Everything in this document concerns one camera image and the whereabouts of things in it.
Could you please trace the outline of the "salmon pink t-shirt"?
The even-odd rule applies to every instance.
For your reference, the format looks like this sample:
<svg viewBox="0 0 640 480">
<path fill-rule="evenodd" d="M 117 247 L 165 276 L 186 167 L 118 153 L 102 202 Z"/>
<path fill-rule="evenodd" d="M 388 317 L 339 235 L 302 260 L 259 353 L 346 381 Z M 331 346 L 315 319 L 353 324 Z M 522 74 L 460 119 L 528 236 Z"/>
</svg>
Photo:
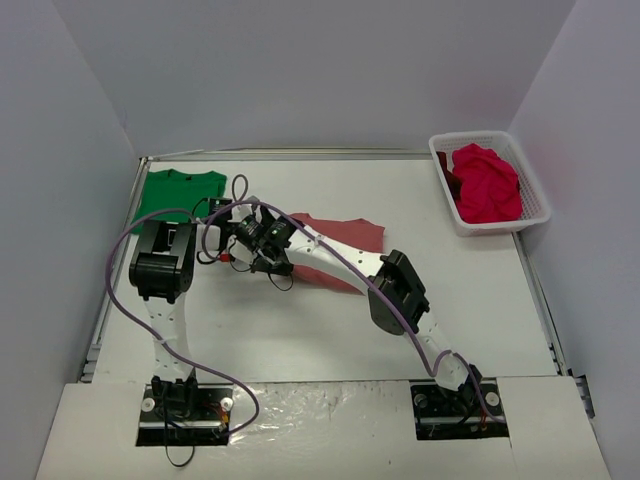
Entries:
<svg viewBox="0 0 640 480">
<path fill-rule="evenodd" d="M 313 228 L 318 233 L 351 247 L 375 253 L 384 252 L 385 228 L 366 219 L 327 220 L 314 218 L 303 212 L 292 213 L 291 217 L 304 226 Z M 360 293 L 358 289 L 348 283 L 311 267 L 296 265 L 293 276 L 298 281 L 316 287 L 349 294 Z"/>
</svg>

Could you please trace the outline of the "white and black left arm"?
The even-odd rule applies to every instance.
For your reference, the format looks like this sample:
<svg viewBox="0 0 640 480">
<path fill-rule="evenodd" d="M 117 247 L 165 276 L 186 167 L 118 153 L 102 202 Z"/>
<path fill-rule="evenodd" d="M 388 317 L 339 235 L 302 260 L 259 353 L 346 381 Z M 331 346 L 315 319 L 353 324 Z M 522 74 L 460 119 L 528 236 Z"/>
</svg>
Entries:
<svg viewBox="0 0 640 480">
<path fill-rule="evenodd" d="M 138 238 L 128 278 L 146 309 L 149 322 L 138 323 L 153 338 L 150 384 L 165 406 L 179 418 L 195 415 L 201 406 L 197 371 L 225 382 L 235 379 L 191 359 L 186 326 L 186 296 L 196 261 L 197 223 L 190 211 L 167 208 L 134 222 Z"/>
</svg>

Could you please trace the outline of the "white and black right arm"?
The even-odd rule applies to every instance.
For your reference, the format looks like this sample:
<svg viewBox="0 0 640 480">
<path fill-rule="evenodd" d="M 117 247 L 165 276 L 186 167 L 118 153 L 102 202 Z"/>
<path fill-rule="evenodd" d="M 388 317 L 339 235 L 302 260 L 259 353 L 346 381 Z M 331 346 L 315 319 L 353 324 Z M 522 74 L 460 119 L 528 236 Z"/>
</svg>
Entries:
<svg viewBox="0 0 640 480">
<path fill-rule="evenodd" d="M 234 236 L 247 251 L 242 260 L 258 271 L 288 275 L 307 267 L 354 287 L 367 297 L 373 323 L 415 348 L 428 376 L 443 388 L 450 410 L 465 413 L 478 403 L 482 376 L 453 349 L 404 253 L 358 249 L 284 215 L 248 215 Z"/>
</svg>

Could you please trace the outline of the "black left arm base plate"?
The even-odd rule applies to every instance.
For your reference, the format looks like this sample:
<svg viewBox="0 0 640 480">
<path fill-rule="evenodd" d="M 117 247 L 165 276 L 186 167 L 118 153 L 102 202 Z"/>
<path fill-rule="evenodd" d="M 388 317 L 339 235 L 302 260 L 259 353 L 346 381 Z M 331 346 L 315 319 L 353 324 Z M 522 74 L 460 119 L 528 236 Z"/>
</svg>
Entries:
<svg viewBox="0 0 640 480">
<path fill-rule="evenodd" d="M 187 413 L 168 408 L 165 423 L 160 393 L 147 385 L 140 406 L 137 447 L 226 446 L 229 442 L 233 390 L 229 385 L 200 386 Z"/>
</svg>

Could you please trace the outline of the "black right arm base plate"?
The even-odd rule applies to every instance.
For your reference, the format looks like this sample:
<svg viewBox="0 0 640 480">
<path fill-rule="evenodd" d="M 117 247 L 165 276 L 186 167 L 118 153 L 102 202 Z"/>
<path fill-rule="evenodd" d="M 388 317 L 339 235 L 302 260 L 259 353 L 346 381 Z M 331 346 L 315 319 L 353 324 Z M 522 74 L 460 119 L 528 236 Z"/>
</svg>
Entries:
<svg viewBox="0 0 640 480">
<path fill-rule="evenodd" d="M 508 438 L 502 400 L 495 380 L 482 380 L 484 404 L 473 386 L 463 393 L 446 390 L 434 381 L 412 382 L 410 396 L 416 438 L 454 441 Z"/>
</svg>

